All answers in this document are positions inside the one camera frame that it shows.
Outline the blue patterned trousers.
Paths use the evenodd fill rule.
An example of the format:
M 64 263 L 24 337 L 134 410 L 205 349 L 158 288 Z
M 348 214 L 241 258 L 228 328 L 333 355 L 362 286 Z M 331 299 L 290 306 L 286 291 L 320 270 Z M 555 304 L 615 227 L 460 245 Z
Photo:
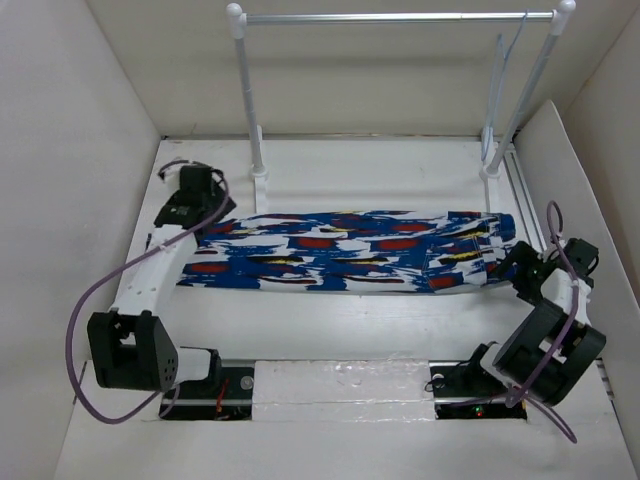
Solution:
M 510 214 L 268 213 L 206 229 L 180 285 L 280 292 L 466 293 L 516 244 Z

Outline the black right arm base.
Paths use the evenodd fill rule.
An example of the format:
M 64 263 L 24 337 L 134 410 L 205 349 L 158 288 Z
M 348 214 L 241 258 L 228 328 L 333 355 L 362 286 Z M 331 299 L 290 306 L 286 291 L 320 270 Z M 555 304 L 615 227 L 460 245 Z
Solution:
M 434 400 L 437 420 L 526 420 L 523 403 L 505 404 L 506 386 L 482 366 L 495 341 L 481 343 L 466 360 L 428 362 L 424 391 Z

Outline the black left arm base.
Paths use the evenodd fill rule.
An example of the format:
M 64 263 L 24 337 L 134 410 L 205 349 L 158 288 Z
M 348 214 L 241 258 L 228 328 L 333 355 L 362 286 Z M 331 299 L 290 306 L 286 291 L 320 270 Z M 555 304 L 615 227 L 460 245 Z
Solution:
M 190 381 L 166 393 L 160 403 L 159 417 L 167 421 L 249 421 L 252 419 L 255 363 L 223 361 L 216 384 Z

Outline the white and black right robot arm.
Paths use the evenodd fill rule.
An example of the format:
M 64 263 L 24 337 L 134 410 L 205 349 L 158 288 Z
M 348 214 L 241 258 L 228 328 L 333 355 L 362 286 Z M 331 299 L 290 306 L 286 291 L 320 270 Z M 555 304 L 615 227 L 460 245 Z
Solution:
M 606 345 L 606 336 L 589 324 L 586 312 L 594 286 L 591 273 L 598 261 L 598 249 L 583 239 L 569 239 L 561 254 L 539 253 L 523 241 L 516 243 L 490 277 L 510 282 L 516 296 L 533 310 L 501 346 L 493 363 L 479 359 L 462 369 L 465 387 L 486 393 L 497 384 L 498 372 L 525 387 L 550 353 L 526 391 L 548 406 L 564 400 Z

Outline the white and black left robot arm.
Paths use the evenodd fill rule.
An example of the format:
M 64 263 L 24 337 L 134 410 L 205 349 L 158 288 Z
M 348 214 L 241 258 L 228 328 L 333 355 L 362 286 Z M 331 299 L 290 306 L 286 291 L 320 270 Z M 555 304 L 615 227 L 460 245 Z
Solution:
M 87 334 L 98 384 L 108 389 L 167 392 L 188 383 L 201 396 L 222 387 L 217 351 L 180 347 L 166 310 L 206 228 L 235 203 L 222 171 L 185 164 L 178 186 L 157 214 L 136 272 L 106 312 L 91 315 Z

